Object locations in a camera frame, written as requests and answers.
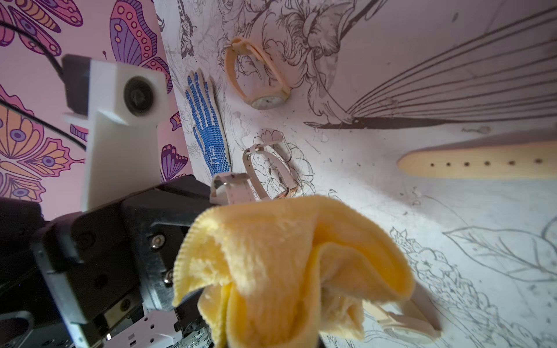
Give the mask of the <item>pink strap round watch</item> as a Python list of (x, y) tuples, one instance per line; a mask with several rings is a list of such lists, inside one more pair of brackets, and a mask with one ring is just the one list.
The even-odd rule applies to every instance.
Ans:
[(409, 300), (384, 305), (364, 302), (364, 310), (395, 339), (410, 344), (430, 345), (442, 337), (437, 309), (428, 291), (420, 284)]

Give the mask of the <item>yellow cleaning cloth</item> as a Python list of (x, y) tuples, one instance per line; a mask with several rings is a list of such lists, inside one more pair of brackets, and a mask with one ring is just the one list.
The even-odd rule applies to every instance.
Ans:
[(324, 196), (211, 207), (186, 234), (173, 301), (197, 307), (217, 347), (316, 347), (364, 337), (364, 302), (408, 300), (415, 281), (376, 223)]

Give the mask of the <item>peach strap silver buckle watch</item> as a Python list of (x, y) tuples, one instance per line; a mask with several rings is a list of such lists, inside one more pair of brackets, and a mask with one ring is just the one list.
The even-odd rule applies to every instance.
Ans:
[(291, 88), (263, 48), (243, 37), (232, 39), (226, 49), (224, 68), (230, 85), (256, 110), (283, 105)]

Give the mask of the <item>square silver face watch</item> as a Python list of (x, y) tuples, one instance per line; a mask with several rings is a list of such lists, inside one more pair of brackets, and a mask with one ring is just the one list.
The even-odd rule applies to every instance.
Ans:
[(219, 173), (210, 184), (210, 203), (220, 206), (256, 202), (246, 173)]

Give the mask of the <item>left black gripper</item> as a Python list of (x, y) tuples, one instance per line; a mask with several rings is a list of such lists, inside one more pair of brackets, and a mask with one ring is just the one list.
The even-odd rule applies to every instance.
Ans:
[(1, 200), (1, 346), (210, 347), (197, 302), (173, 305), (173, 268), (210, 189), (187, 175), (44, 220)]

